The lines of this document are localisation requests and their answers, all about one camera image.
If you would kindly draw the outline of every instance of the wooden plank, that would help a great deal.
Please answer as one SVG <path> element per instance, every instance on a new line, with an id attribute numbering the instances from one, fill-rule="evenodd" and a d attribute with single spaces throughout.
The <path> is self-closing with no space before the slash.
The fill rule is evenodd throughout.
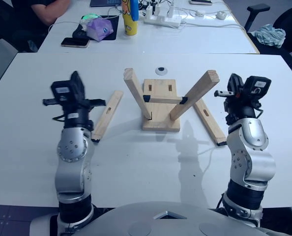
<path id="1" fill-rule="evenodd" d="M 91 139 L 93 142 L 98 143 L 101 140 L 102 136 L 105 134 L 106 129 L 114 113 L 116 112 L 117 106 L 122 97 L 123 97 L 122 91 L 116 90 L 112 94 L 105 110 L 103 111 L 102 116 L 98 121 L 98 124 L 96 125 L 95 129 L 91 132 Z"/>
<path id="2" fill-rule="evenodd" d="M 226 136 L 220 129 L 219 125 L 215 121 L 213 115 L 210 113 L 209 109 L 205 105 L 203 99 L 201 98 L 193 105 L 195 111 L 203 121 L 205 127 L 207 128 L 209 135 L 217 146 L 226 145 Z"/>
<path id="3" fill-rule="evenodd" d="M 135 98 L 137 104 L 140 106 L 142 113 L 146 119 L 151 119 L 151 112 L 147 108 L 144 99 L 143 99 L 143 91 L 142 86 L 138 82 L 138 79 L 134 73 L 132 68 L 127 68 L 124 71 L 124 81 L 131 91 L 133 97 Z"/>
<path id="4" fill-rule="evenodd" d="M 177 97 L 175 80 L 144 80 L 144 94 L 151 96 Z M 171 120 L 170 111 L 174 104 L 146 103 L 152 119 L 143 121 L 143 130 L 170 131 L 180 130 L 180 120 Z"/>
<path id="5" fill-rule="evenodd" d="M 145 102 L 153 103 L 169 103 L 169 104 L 180 104 L 184 99 L 183 97 L 164 97 L 164 96 L 154 96 L 154 95 L 144 95 Z"/>
<path id="6" fill-rule="evenodd" d="M 171 120 L 178 119 L 218 82 L 219 78 L 216 71 L 208 70 L 185 95 L 185 97 L 188 97 L 187 102 L 185 104 L 178 104 L 171 110 Z"/>

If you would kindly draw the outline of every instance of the towel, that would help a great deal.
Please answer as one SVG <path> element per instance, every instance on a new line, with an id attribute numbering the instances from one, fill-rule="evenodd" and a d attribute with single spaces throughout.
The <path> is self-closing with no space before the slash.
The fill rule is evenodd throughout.
<path id="1" fill-rule="evenodd" d="M 261 44 L 281 48 L 285 41 L 286 32 L 283 29 L 275 29 L 272 24 L 262 26 L 251 34 L 258 39 Z"/>

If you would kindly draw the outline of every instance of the black cable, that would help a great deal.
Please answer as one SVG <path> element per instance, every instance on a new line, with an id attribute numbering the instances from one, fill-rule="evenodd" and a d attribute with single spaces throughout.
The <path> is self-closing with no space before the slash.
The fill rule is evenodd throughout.
<path id="1" fill-rule="evenodd" d="M 258 114 L 258 116 L 256 117 L 256 119 L 257 119 L 257 118 L 259 118 L 263 114 L 264 111 L 262 109 L 259 109 L 259 108 L 254 108 L 254 109 L 260 112 Z"/>
<path id="2" fill-rule="evenodd" d="M 63 119 L 60 119 L 60 118 L 63 118 L 64 115 L 61 115 L 61 116 L 58 116 L 58 117 L 53 117 L 52 119 L 55 120 L 55 121 L 59 121 L 59 122 L 64 122 Z"/>
<path id="3" fill-rule="evenodd" d="M 218 204 L 217 204 L 216 209 L 218 209 L 218 208 L 220 207 L 220 204 L 221 204 L 223 198 L 224 198 L 224 194 L 221 195 L 221 198 L 220 198 L 220 200 L 219 200 L 219 202 L 218 202 Z"/>

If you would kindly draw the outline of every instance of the black robot arm segment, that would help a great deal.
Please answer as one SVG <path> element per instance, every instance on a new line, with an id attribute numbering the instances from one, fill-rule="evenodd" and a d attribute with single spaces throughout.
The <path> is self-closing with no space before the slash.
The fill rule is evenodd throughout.
<path id="1" fill-rule="evenodd" d="M 243 83 L 240 76 L 232 74 L 230 76 L 227 89 L 228 91 L 216 91 L 215 96 L 225 97 L 224 102 L 227 125 L 232 125 L 239 119 L 258 118 L 255 111 L 262 110 L 259 99 L 265 96 L 270 86 L 271 80 L 265 77 L 250 76 Z"/>
<path id="2" fill-rule="evenodd" d="M 93 130 L 93 122 L 89 120 L 89 112 L 97 106 L 105 106 L 102 99 L 85 99 L 85 88 L 77 71 L 74 71 L 70 80 L 55 81 L 51 85 L 54 95 L 52 99 L 43 99 L 43 105 L 61 105 L 64 117 L 64 128 L 82 127 Z"/>

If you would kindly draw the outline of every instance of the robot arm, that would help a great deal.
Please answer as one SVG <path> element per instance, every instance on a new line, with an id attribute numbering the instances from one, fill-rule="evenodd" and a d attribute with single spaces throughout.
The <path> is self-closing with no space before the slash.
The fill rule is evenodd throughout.
<path id="1" fill-rule="evenodd" d="M 84 85 L 75 71 L 69 81 L 56 81 L 51 85 L 54 99 L 43 104 L 59 104 L 63 115 L 53 118 L 64 122 L 58 143 L 58 168 L 55 186 L 59 201 L 58 236 L 73 234 L 88 224 L 93 217 L 91 204 L 90 162 L 94 151 L 91 141 L 93 122 L 89 112 L 95 106 L 105 106 L 104 100 L 85 99 Z"/>
<path id="2" fill-rule="evenodd" d="M 215 92 L 215 96 L 226 97 L 227 144 L 232 154 L 230 182 L 222 203 L 229 217 L 256 227 L 262 218 L 264 191 L 275 175 L 275 161 L 266 149 L 268 137 L 254 112 L 262 114 L 259 99 L 267 93 L 270 82 L 251 76 L 243 84 L 232 74 L 228 91 Z"/>

